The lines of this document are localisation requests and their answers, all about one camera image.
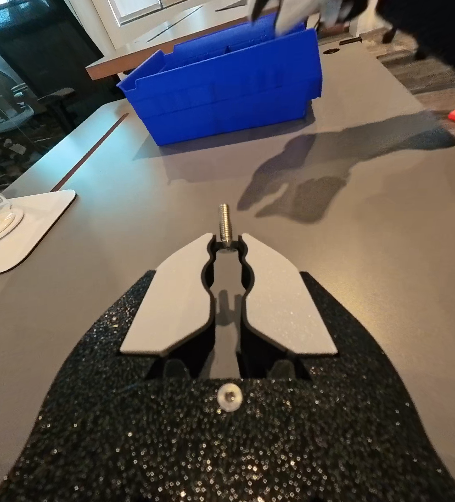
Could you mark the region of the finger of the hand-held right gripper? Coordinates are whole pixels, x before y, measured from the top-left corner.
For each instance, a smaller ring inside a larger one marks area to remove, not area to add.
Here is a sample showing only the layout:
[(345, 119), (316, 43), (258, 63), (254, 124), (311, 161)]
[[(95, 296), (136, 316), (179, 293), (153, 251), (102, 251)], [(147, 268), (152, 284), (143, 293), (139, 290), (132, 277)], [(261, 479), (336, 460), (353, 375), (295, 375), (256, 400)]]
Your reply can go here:
[(343, 2), (344, 1), (321, 2), (321, 22), (324, 25), (337, 25), (343, 22)]
[(297, 24), (319, 12), (319, 1), (277, 1), (277, 3), (275, 36), (287, 34)]

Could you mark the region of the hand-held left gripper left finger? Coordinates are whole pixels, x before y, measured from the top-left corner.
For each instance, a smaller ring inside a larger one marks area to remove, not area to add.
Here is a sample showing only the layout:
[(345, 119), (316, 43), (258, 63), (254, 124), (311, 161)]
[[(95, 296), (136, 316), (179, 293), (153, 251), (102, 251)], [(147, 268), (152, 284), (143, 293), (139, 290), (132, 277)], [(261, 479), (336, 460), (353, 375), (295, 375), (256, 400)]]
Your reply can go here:
[(166, 258), (122, 342), (124, 355), (182, 360), (203, 367), (215, 343), (212, 249), (216, 236), (205, 233)]

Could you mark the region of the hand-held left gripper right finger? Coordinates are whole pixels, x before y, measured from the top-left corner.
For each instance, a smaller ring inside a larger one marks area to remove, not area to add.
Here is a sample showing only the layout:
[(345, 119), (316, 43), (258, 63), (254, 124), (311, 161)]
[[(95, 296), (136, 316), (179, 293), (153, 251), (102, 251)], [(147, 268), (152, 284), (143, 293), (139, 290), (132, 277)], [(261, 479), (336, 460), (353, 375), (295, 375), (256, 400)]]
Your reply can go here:
[(336, 356), (338, 349), (297, 267), (248, 233), (240, 236), (240, 355), (246, 367)]

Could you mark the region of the steel bolt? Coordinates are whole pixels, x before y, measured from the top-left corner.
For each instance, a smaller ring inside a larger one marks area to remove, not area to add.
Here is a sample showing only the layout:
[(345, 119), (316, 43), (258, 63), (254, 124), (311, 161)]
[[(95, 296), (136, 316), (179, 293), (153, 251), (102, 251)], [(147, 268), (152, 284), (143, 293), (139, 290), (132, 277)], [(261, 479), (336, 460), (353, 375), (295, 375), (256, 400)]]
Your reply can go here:
[(218, 250), (223, 252), (237, 251), (237, 240), (233, 237), (231, 214), (229, 205), (222, 203), (218, 207), (219, 215), (219, 240), (217, 242)]

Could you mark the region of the blue plastic bin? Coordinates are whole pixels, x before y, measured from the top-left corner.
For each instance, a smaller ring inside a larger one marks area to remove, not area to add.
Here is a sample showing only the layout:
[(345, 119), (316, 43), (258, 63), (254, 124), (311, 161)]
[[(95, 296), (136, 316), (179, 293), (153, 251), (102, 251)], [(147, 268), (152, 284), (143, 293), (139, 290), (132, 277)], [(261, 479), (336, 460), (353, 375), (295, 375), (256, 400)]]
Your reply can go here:
[(158, 146), (295, 121), (322, 93), (316, 31), (275, 14), (156, 51), (118, 88)]

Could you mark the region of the white table with wooden edge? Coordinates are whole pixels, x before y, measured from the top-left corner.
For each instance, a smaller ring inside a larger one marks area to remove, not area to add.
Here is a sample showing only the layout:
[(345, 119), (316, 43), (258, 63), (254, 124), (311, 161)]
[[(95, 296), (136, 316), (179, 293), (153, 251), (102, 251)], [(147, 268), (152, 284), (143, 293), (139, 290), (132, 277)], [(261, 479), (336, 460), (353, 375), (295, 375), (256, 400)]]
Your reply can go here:
[(86, 66), (86, 72), (92, 80), (100, 80), (131, 71), (158, 50), (171, 53), (177, 44), (247, 22), (248, 11), (249, 1), (210, 1), (190, 7)]

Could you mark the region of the white flat stand base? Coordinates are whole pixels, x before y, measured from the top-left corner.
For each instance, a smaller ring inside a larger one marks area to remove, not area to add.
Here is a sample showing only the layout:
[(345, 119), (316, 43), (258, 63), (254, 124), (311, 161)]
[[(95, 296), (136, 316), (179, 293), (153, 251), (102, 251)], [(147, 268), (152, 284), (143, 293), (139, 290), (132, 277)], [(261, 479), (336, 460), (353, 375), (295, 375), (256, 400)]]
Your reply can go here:
[(11, 198), (23, 216), (0, 234), (0, 274), (27, 259), (75, 198), (72, 189)]

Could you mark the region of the dark panel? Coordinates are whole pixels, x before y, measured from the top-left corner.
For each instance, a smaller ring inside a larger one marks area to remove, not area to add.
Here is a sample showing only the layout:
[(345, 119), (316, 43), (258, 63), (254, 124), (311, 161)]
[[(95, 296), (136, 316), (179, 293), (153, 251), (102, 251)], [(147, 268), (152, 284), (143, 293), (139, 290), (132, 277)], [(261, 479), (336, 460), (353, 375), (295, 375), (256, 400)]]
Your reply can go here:
[(102, 52), (66, 1), (0, 1), (0, 57), (33, 87), (88, 79)]

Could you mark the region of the grey office chair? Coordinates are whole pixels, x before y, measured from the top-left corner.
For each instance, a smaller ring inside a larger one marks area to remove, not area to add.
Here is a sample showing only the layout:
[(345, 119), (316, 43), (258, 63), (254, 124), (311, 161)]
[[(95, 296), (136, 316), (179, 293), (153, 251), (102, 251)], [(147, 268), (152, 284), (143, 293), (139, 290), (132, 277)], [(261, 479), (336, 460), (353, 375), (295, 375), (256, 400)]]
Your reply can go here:
[(0, 134), (20, 129), (44, 113), (64, 132), (71, 132), (75, 128), (75, 115), (68, 111), (66, 100), (75, 93), (74, 89), (64, 87), (37, 98), (26, 83), (17, 84), (0, 70)]

